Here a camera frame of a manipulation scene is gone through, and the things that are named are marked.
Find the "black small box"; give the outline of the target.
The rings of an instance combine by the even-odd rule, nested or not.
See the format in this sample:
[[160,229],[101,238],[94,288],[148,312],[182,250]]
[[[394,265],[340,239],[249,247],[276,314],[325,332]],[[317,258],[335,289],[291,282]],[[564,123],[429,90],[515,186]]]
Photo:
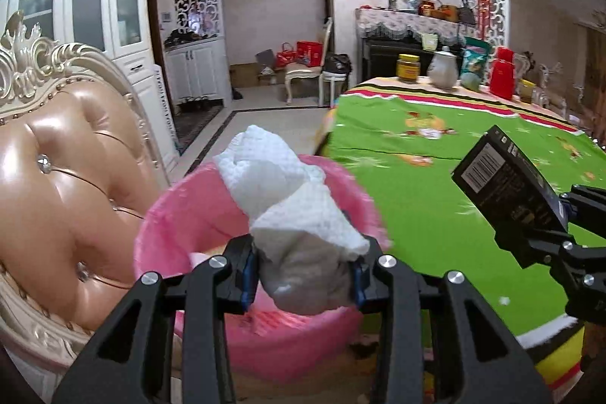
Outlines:
[[496,232],[568,231],[567,213],[559,196],[496,125],[463,157],[452,179]]

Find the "white plastic glove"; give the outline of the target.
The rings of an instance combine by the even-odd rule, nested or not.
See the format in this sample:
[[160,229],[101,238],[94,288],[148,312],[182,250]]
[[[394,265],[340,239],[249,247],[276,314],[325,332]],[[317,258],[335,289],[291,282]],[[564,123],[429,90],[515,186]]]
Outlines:
[[274,304],[301,316],[349,306],[349,265],[370,243],[338,207],[325,171],[257,125],[238,133],[214,162],[248,216],[260,280]]

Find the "pink lined trash bin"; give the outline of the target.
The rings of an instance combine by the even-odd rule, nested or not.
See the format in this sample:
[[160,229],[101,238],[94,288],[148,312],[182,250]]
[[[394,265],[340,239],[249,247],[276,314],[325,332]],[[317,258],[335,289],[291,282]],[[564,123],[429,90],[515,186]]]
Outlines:
[[[343,166],[318,156],[301,156],[305,164],[326,175],[331,195],[363,235],[389,247],[379,211],[370,195]],[[146,213],[134,240],[134,272],[154,271],[173,277],[192,271],[198,255],[222,252],[227,243],[248,233],[248,216],[238,208],[212,163],[166,190]],[[287,382],[308,372],[358,339],[362,314],[355,307],[339,307],[316,316],[280,311],[262,286],[254,285],[255,262],[234,262],[238,295],[235,305],[244,314],[225,318],[232,369],[266,379]]]

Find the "cream carved sofa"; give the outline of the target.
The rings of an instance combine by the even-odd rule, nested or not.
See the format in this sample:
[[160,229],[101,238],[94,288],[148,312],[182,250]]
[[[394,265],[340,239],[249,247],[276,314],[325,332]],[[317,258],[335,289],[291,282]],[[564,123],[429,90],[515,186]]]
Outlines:
[[533,105],[550,110],[587,133],[593,131],[594,114],[583,104],[583,81],[567,78],[560,62],[552,67],[539,64],[530,51],[515,53],[514,65],[516,96],[519,81],[531,81],[536,84]]

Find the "small honey jar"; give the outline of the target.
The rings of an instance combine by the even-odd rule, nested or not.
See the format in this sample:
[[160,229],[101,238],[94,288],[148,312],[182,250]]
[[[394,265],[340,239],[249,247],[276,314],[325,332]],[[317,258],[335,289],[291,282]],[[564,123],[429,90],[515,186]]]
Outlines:
[[517,91],[520,100],[523,103],[533,103],[533,96],[536,84],[526,79],[521,79],[518,83]]

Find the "red thermos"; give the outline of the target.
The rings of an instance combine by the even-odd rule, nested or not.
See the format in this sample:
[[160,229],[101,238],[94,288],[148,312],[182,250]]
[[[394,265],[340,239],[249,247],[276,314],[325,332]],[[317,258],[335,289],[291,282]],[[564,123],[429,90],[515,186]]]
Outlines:
[[504,100],[512,100],[515,92],[514,53],[508,47],[497,46],[491,66],[489,91]]

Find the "green cartoon tablecloth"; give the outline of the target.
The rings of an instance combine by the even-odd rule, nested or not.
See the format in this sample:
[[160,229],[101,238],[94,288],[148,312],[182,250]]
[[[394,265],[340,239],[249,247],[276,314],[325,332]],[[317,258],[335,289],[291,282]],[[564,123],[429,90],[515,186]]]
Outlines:
[[392,254],[423,273],[464,272],[562,397],[580,376],[583,325],[565,314],[565,293],[547,268],[520,268],[499,249],[489,223],[452,181],[492,126],[519,145],[555,192],[604,186],[604,152],[562,118],[486,92],[394,78],[369,80],[338,98],[322,153],[373,199]]

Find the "white ceramic teapot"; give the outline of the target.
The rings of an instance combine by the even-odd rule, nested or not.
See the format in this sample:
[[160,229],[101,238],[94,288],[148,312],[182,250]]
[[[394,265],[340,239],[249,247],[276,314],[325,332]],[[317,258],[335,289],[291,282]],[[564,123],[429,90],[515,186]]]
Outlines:
[[441,90],[450,91],[456,85],[459,77],[457,59],[447,46],[433,54],[427,77],[431,85]]

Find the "tan leather ornate chair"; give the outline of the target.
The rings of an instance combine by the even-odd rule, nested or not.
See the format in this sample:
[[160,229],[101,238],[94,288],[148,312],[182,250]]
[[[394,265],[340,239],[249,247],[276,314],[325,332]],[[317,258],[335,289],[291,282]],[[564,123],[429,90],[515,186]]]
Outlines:
[[1,339],[66,371],[134,284],[134,240],[166,187],[144,107],[98,48],[13,13],[1,36]]

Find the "yellow lid jar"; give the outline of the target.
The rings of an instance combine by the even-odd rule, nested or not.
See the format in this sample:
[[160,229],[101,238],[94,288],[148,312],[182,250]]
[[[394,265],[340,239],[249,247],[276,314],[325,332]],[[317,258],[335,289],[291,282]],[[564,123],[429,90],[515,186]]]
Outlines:
[[397,77],[401,81],[416,82],[420,75],[418,55],[401,53],[397,61]]

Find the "white stool with bag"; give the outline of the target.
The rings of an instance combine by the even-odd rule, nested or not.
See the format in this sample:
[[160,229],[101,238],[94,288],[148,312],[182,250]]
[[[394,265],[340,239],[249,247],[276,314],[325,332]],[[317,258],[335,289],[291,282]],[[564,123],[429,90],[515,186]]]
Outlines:
[[333,107],[337,100],[337,84],[349,83],[351,59],[346,53],[329,53],[319,73],[319,104]]

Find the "lace covered sideboard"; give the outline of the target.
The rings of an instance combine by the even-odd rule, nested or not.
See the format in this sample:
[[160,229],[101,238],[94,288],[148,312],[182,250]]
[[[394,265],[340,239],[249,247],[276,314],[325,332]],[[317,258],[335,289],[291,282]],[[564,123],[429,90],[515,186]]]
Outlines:
[[397,75],[403,53],[418,56],[420,75],[425,76],[433,54],[444,47],[455,55],[460,69],[465,38],[476,36],[476,28],[465,23],[367,6],[355,10],[355,30],[361,82]]

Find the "red gift bags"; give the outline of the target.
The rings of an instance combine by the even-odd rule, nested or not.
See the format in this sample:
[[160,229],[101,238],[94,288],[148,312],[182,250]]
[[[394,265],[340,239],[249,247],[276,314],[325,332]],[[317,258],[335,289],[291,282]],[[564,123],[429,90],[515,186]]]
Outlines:
[[280,51],[275,54],[275,66],[285,68],[296,62],[305,67],[319,67],[322,62],[323,44],[314,41],[298,41],[295,46],[289,42],[281,44]]

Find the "white dining chair far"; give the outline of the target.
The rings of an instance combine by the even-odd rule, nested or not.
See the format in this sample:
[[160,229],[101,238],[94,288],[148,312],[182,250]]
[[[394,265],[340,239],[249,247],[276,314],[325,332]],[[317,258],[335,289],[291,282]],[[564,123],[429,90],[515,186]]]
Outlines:
[[297,43],[297,58],[286,65],[284,72],[284,88],[287,91],[288,105],[293,101],[292,82],[294,80],[317,79],[322,75],[332,29],[333,19],[328,17],[323,24],[319,42]]

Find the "white low cabinet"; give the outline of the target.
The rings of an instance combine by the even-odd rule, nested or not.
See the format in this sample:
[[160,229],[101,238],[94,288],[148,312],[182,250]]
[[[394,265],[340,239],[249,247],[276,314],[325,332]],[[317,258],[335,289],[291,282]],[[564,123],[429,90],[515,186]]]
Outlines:
[[211,38],[182,44],[164,51],[166,78],[174,103],[203,97],[232,105],[225,40]]

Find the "cardboard box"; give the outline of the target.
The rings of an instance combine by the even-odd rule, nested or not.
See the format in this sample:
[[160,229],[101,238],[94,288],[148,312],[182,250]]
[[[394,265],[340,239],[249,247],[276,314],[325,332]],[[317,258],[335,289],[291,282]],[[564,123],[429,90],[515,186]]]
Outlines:
[[251,64],[231,65],[230,81],[234,88],[256,87],[259,85],[259,69],[255,62]]

